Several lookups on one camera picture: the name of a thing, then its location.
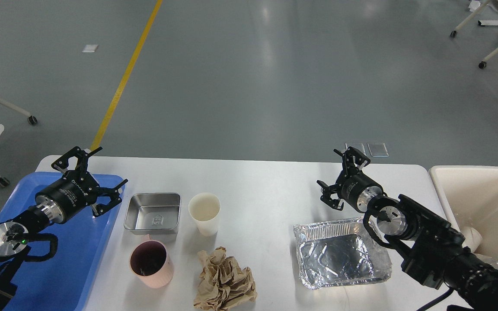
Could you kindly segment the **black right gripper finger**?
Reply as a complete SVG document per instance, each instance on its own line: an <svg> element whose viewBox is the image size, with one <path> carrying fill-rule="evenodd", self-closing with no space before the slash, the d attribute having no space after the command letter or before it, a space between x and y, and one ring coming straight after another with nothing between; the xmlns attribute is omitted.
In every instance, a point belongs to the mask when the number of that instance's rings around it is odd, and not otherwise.
<svg viewBox="0 0 498 311"><path fill-rule="evenodd" d="M332 195L340 193L342 189L342 184L335 183L333 185L327 185L324 181L320 180L317 180L316 182L322 189L322 195L320 197L320 200L326 205L328 205L328 207L334 210L342 211L344 209L343 199L332 198Z"/></svg>
<svg viewBox="0 0 498 311"><path fill-rule="evenodd" d="M342 158L342 171L340 177L348 178L362 172L362 169L371 163L368 158L359 149L348 147L344 152L334 149L334 153Z"/></svg>

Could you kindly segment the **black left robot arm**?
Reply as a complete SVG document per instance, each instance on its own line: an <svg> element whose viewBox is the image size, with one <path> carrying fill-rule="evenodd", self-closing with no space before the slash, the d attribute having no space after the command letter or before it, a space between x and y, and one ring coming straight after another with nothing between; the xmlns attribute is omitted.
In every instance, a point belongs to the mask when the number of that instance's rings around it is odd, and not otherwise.
<svg viewBox="0 0 498 311"><path fill-rule="evenodd" d="M35 195L35 204L18 216L0 222L0 311L16 295L12 279L25 262L44 262L57 254L58 238L47 227L63 225L87 207L101 217L122 203L123 179L116 186L101 187L88 172L89 158L101 150L71 148L52 168L62 173Z"/></svg>

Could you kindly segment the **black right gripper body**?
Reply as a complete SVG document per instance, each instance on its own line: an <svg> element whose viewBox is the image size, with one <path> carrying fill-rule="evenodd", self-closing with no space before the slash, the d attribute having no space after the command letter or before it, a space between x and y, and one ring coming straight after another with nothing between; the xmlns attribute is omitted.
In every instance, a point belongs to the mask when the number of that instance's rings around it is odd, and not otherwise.
<svg viewBox="0 0 498 311"><path fill-rule="evenodd" d="M360 213L368 210L368 204L374 197L385 195L381 185L361 171L354 174L342 171L336 182L341 185L337 191L338 198Z"/></svg>

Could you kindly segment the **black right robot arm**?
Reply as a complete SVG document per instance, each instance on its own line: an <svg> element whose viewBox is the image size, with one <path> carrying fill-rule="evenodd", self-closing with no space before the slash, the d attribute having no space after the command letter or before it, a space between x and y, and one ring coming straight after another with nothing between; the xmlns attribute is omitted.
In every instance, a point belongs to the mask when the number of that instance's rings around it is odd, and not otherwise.
<svg viewBox="0 0 498 311"><path fill-rule="evenodd" d="M498 269L465 247L464 235L413 199L400 194L389 197L382 186L368 177L363 167L370 158L354 147L335 149L342 170L328 185L317 181L322 189L321 201L334 210L348 203L364 215L364 227L372 240L395 250L402 258L401 268L425 287L448 291L423 305L426 311L457 292L470 311L498 311Z"/></svg>

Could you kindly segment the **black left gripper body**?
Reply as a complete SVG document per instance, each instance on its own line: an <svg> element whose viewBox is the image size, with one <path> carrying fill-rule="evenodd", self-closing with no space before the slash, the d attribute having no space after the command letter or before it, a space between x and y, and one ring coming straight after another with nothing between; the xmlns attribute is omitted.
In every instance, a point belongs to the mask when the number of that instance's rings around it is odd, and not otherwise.
<svg viewBox="0 0 498 311"><path fill-rule="evenodd" d="M85 207L97 201L94 177L61 177L35 196L35 208L50 222L65 224Z"/></svg>

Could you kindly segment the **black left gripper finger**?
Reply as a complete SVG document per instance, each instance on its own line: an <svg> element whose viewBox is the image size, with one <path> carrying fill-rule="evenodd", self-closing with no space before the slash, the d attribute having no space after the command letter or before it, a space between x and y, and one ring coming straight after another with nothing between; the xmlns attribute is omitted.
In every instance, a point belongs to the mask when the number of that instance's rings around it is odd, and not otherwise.
<svg viewBox="0 0 498 311"><path fill-rule="evenodd" d="M80 149L80 147L73 147L71 150L67 151L61 157L57 158L52 164L51 167L56 171L59 171L65 175L68 171L73 171L78 174L79 177L85 178L89 175L87 170L88 168L88 160L91 156L95 155L103 148L98 147L95 150L85 151L84 149ZM74 170L69 170L69 160L71 158L76 158L77 163Z"/></svg>
<svg viewBox="0 0 498 311"><path fill-rule="evenodd" d="M95 201L91 203L93 217L100 217L112 210L119 203L122 203L122 187L128 183L128 179L123 179L118 185L113 188L108 187L95 187L91 188L91 194L95 195ZM96 203L98 197L108 197L108 203Z"/></svg>

